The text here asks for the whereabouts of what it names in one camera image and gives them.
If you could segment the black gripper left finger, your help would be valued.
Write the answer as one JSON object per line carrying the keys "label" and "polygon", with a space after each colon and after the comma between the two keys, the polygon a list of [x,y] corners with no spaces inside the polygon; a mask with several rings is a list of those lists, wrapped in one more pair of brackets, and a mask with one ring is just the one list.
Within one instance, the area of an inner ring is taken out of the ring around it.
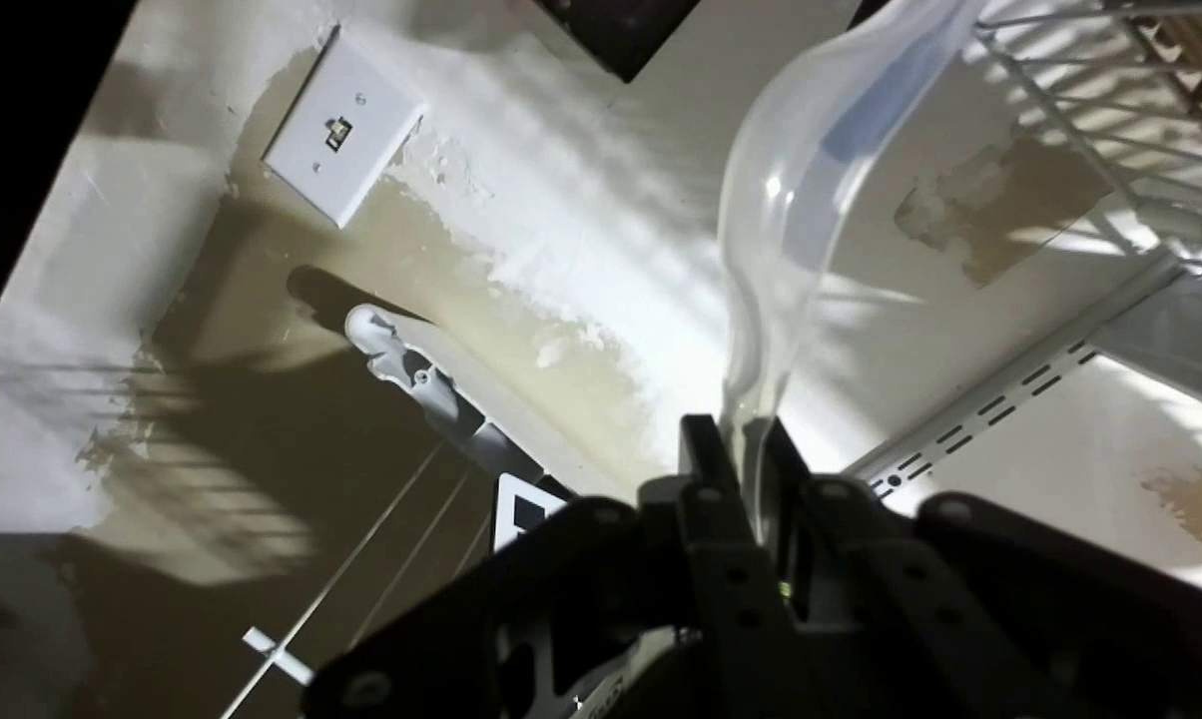
{"label": "black gripper left finger", "polygon": [[815,682],[774,568],[754,542],[730,448],[712,416],[680,419],[680,467],[640,489],[640,509],[670,525],[688,573],[681,630],[712,719],[807,719]]}

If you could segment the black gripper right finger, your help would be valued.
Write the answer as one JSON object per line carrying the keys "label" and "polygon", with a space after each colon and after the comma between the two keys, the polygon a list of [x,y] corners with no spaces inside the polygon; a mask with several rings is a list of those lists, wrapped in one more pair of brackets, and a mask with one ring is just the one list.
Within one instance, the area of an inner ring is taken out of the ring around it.
{"label": "black gripper right finger", "polygon": [[964,581],[859,481],[815,477],[790,431],[754,436],[763,542],[793,592],[829,719],[1098,719],[1036,673]]}

